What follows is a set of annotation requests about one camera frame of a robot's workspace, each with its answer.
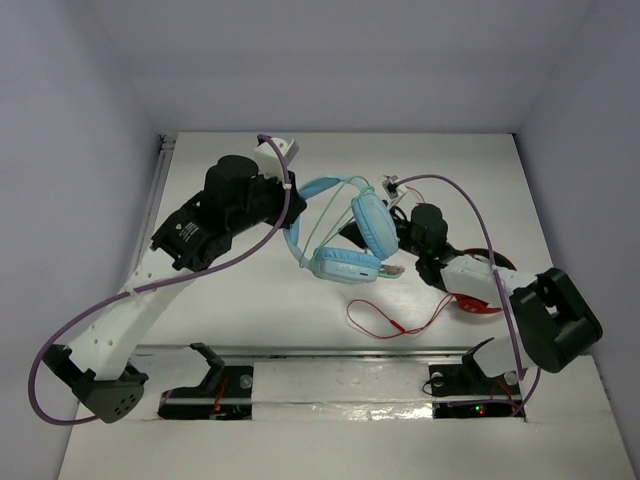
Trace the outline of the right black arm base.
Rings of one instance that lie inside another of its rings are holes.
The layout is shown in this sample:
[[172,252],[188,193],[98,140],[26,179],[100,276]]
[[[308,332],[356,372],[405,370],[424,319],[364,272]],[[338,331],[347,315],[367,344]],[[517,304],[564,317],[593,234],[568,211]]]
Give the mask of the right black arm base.
[[475,360],[475,354],[489,342],[474,346],[459,363],[429,367],[429,377],[421,390],[434,401],[435,419],[524,416],[519,385],[508,387],[500,377],[487,377]]

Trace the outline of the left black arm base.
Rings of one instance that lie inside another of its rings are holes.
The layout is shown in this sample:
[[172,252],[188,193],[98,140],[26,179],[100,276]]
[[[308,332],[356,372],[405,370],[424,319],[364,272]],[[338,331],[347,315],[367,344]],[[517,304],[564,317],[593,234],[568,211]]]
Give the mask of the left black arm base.
[[189,346],[203,357],[208,370],[193,387],[162,394],[158,416],[164,420],[251,420],[253,365],[227,365],[203,343]]

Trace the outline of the light blue headphones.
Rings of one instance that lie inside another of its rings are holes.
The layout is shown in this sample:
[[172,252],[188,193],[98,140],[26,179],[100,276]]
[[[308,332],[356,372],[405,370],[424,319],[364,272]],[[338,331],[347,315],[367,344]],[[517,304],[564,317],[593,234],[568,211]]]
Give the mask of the light blue headphones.
[[386,263],[399,249],[395,223],[388,207],[366,179],[320,177],[301,186],[298,193],[307,201],[334,187],[343,189],[347,185],[357,188],[357,195],[310,256],[306,255],[306,247],[298,245],[299,221],[283,231],[290,253],[299,267],[319,279],[335,283],[358,285],[378,278],[401,277],[404,267]]

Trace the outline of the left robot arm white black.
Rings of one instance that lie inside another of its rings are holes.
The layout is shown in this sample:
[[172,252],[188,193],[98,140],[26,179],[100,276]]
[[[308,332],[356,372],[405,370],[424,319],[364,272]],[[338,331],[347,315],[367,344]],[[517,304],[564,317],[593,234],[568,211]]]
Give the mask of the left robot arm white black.
[[122,290],[81,313],[61,328],[66,333],[88,316],[95,319],[67,344],[45,342],[28,381],[33,410],[48,423],[36,399],[40,365],[66,384],[90,411],[87,422],[115,423],[147,394],[187,389],[217,394],[223,389],[225,362],[209,346],[191,343],[165,354],[137,356],[140,341],[168,306],[196,279],[237,265],[265,245],[217,264],[233,239],[267,224],[269,237],[289,227],[306,208],[297,193],[290,159],[281,150],[252,158],[225,155],[205,175],[203,188],[170,214]]

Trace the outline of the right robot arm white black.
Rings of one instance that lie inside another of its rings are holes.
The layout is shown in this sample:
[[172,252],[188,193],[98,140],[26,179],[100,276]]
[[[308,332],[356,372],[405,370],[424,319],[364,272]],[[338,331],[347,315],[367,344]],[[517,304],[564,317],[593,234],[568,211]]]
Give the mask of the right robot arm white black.
[[499,376],[538,367],[558,373],[597,343],[603,329],[566,272],[540,274],[498,266],[487,253],[454,248],[441,210],[421,203],[408,218],[392,209],[399,249],[417,257],[415,269],[429,286],[500,308],[515,322],[514,333],[489,339],[463,357],[463,384],[483,393]]

